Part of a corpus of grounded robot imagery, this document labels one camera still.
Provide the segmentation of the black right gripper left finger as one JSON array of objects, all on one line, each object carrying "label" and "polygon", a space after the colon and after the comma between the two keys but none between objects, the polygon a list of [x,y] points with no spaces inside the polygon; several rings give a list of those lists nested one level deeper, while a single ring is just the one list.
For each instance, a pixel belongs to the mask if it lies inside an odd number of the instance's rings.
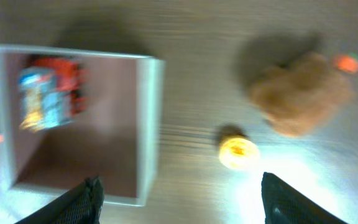
[{"label": "black right gripper left finger", "polygon": [[88,177],[17,224],[99,224],[103,202],[99,177]]}]

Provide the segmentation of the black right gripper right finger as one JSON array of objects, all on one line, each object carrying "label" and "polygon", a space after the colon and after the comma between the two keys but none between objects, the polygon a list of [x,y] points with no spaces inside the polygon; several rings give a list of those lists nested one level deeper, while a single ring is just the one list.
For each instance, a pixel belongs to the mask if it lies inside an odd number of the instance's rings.
[{"label": "black right gripper right finger", "polygon": [[275,174],[263,174],[261,193],[265,224],[346,224]]}]

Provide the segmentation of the yellow round wheel toy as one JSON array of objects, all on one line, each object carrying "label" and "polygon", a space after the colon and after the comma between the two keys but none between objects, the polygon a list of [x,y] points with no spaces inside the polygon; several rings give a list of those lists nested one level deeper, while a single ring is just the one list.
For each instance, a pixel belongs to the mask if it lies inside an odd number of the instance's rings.
[{"label": "yellow round wheel toy", "polygon": [[219,161],[232,170],[249,170],[260,160],[259,148],[244,136],[227,136],[219,143]]}]

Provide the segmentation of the white box pink inside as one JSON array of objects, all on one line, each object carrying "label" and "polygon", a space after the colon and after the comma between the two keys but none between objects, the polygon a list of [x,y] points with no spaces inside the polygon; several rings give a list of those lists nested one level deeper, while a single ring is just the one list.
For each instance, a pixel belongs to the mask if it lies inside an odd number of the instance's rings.
[{"label": "white box pink inside", "polygon": [[[84,63],[86,109],[72,122],[20,129],[18,80],[34,55]],[[0,164],[9,190],[61,195],[98,176],[104,202],[142,207],[158,169],[164,63],[151,55],[0,45]]]}]

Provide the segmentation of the brown plush toy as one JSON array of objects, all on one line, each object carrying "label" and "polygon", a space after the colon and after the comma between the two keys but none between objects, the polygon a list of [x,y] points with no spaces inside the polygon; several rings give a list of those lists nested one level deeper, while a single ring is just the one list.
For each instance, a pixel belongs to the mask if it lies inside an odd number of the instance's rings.
[{"label": "brown plush toy", "polygon": [[354,96],[347,77],[326,57],[308,53],[287,67],[268,67],[249,87],[249,99],[278,134],[297,138],[331,119]]}]

